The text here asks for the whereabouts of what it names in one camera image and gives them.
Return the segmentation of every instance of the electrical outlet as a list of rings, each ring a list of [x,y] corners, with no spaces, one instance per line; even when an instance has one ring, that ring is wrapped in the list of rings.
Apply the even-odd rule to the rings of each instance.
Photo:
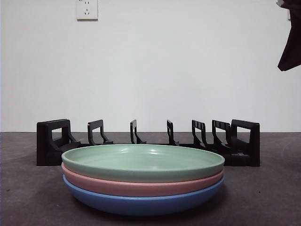
[[[77,0],[77,20],[98,20],[98,0]]]

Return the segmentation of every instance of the black object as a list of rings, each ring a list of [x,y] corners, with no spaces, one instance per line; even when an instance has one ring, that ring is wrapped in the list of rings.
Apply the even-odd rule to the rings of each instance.
[[[249,143],[238,139],[237,127],[250,130]],[[201,139],[196,135],[195,129],[201,130]],[[223,144],[217,137],[215,128],[226,131],[227,144]],[[225,158],[225,165],[231,166],[260,166],[260,125],[256,122],[232,120],[229,123],[212,121],[212,132],[214,143],[208,144],[206,141],[206,126],[203,122],[192,120],[193,146],[198,149],[205,149],[222,155]]]
[[[130,122],[130,136],[132,144],[146,144],[146,141],[142,141],[137,134],[137,120],[134,119]]]
[[[173,146],[180,146],[179,141],[174,140],[174,124],[167,120],[168,143]]]
[[[301,65],[301,1],[279,0],[277,4],[290,10],[291,31],[278,64],[281,71]]]
[[[104,134],[103,131],[103,120],[97,120],[97,121],[91,121],[88,122],[88,141],[89,144],[91,145],[101,145],[101,144],[97,144],[94,140],[93,140],[93,130],[100,128],[100,136],[103,139],[103,143],[102,145],[111,145],[114,142],[110,141]]]
[[[52,130],[62,129],[62,136],[52,139]],[[63,152],[80,147],[71,134],[70,121],[59,119],[37,123],[37,166],[57,166]]]
[[[228,144],[224,144],[216,135],[216,128],[220,128],[226,131],[226,137]],[[196,135],[195,129],[201,130],[201,139]],[[207,143],[206,140],[206,126],[205,123],[192,120],[192,135],[193,135],[193,148],[204,149],[210,152],[214,152],[222,155],[225,158],[225,165],[231,165],[230,155],[230,124],[222,121],[212,120],[212,135],[214,142],[212,144]]]
[[[250,130],[249,143],[238,139],[237,127]],[[260,166],[260,125],[256,122],[233,119],[231,122],[231,162]]]

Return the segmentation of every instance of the gray table surface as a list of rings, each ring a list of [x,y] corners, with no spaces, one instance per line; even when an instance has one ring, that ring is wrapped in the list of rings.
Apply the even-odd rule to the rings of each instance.
[[[86,133],[72,134],[87,142]],[[167,142],[165,133],[140,135],[149,143]],[[129,133],[107,136],[116,143],[129,143]],[[190,143],[192,135],[176,133],[175,139]],[[1,133],[2,225],[301,225],[301,133],[261,133],[260,167],[226,166],[224,185],[214,198],[159,217],[94,210],[72,197],[60,166],[35,165],[36,133]]]

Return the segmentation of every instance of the plate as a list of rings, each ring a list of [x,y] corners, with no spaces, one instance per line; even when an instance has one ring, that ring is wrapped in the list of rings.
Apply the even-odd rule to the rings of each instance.
[[[213,152],[168,145],[98,145],[62,154],[65,167],[83,176],[111,181],[168,183],[219,173],[225,159]]]
[[[72,195],[82,203],[108,213],[130,216],[155,216],[176,213],[196,207],[212,198],[224,182],[224,177],[205,189],[160,197],[124,197],[99,194],[81,189],[63,179]]]
[[[173,183],[131,183],[89,178],[68,170],[62,163],[67,180],[82,189],[117,196],[153,197],[184,194],[198,191],[217,183],[223,177],[223,170],[214,176],[199,180]]]

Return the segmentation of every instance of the black dish rack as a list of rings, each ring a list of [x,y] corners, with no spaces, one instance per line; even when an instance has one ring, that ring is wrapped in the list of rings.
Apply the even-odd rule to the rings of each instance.
[[[174,125],[167,120],[167,144],[190,148],[207,150],[222,155],[225,158],[225,165],[229,166],[260,166],[260,125],[256,122],[233,119],[231,124],[227,122],[212,120],[213,143],[206,140],[206,126],[203,122],[192,120],[191,130],[193,135],[192,144],[181,144],[174,140]],[[249,142],[237,137],[237,128],[250,130]],[[100,128],[100,137],[103,143],[98,144],[93,140],[93,130]],[[222,129],[226,133],[226,142],[223,143],[216,134],[216,128]],[[62,136],[58,139],[52,138],[52,131],[62,129]],[[196,129],[201,132],[201,139],[197,137]],[[103,131],[103,120],[91,121],[87,124],[88,144],[77,141],[71,134],[70,120],[58,119],[37,123],[37,166],[57,166],[62,164],[62,153],[78,148],[93,145],[111,145]],[[147,144],[142,141],[137,133],[137,121],[130,122],[130,138],[132,144]]]

